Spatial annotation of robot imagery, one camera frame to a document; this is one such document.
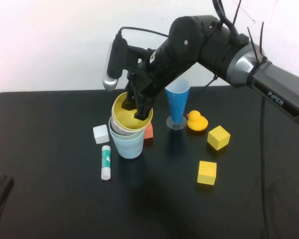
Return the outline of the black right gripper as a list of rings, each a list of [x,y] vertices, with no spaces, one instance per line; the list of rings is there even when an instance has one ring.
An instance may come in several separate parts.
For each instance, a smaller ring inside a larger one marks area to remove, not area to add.
[[[137,109],[134,118],[146,120],[157,96],[176,78],[176,57],[170,43],[158,49],[127,46],[124,69],[128,71],[122,108]]]

